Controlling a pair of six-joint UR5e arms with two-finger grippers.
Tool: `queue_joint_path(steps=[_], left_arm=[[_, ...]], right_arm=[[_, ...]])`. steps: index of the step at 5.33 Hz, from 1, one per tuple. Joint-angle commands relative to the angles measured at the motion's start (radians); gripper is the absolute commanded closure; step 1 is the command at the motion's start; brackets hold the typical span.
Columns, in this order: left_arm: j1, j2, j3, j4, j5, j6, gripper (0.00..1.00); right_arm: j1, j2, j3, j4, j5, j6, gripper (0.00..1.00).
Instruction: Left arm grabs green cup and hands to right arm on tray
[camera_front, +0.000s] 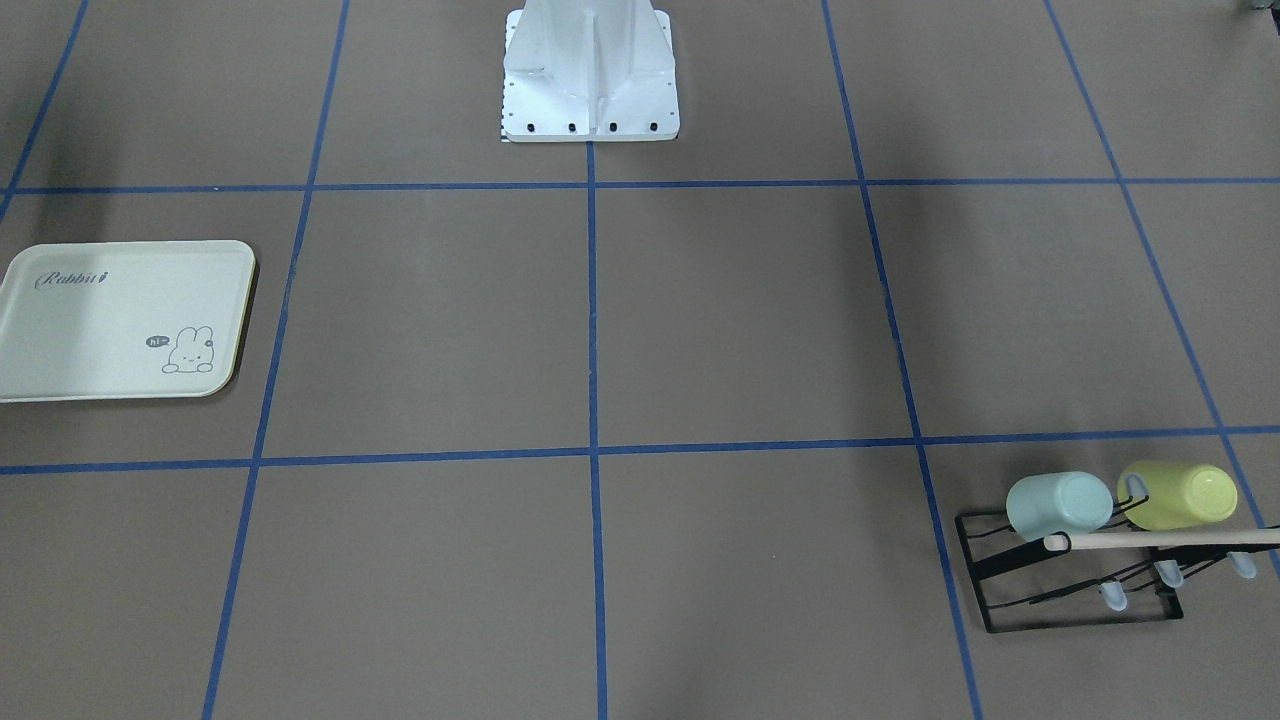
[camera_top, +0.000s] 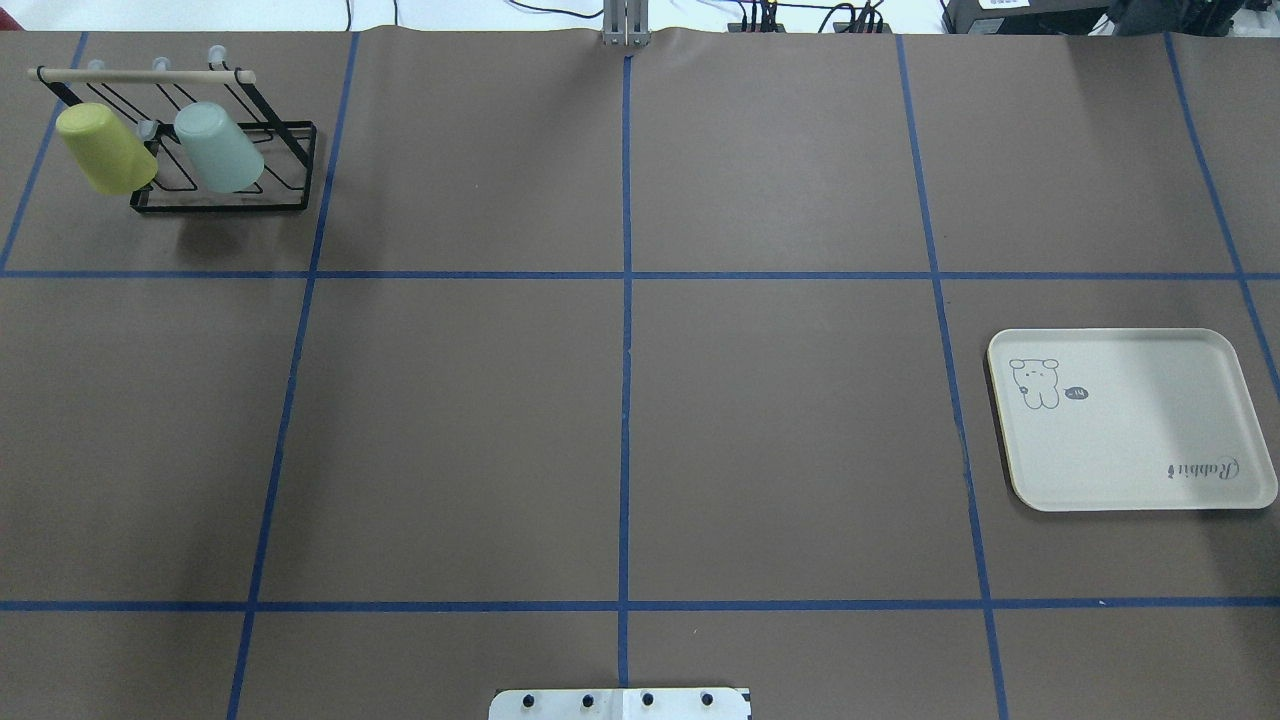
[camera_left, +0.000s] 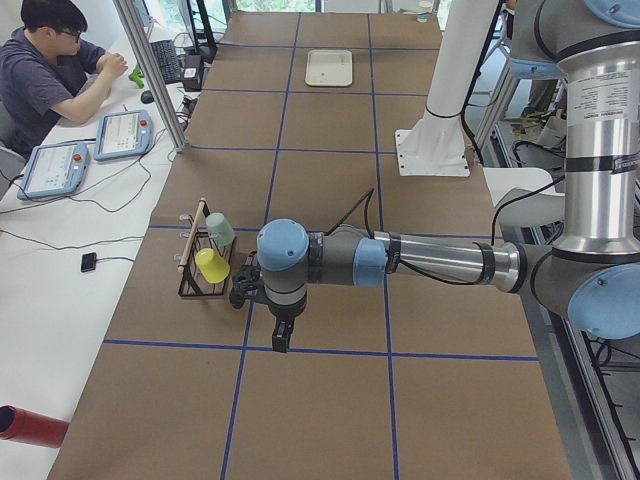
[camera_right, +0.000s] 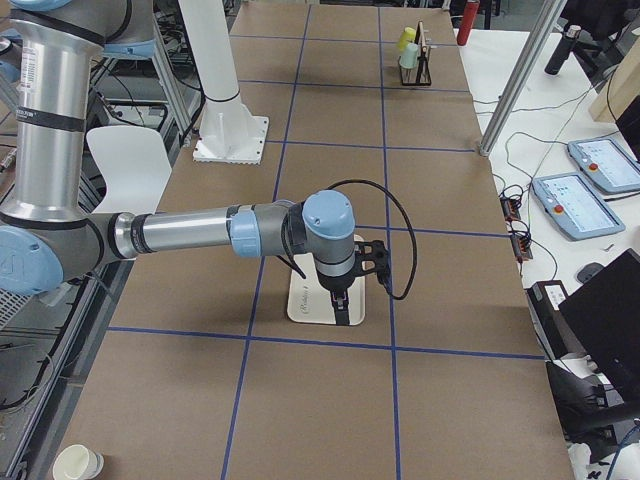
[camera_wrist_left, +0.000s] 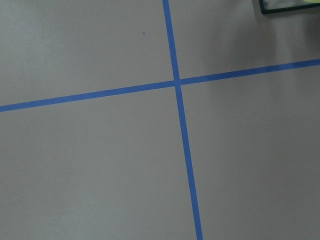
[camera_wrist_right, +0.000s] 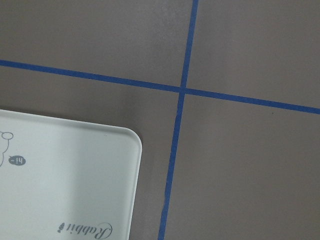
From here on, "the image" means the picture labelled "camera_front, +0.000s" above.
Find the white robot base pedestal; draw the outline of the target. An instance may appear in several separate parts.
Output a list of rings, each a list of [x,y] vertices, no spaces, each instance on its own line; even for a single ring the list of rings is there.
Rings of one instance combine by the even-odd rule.
[[[678,137],[669,14],[649,1],[527,1],[504,23],[500,138],[628,143]]]

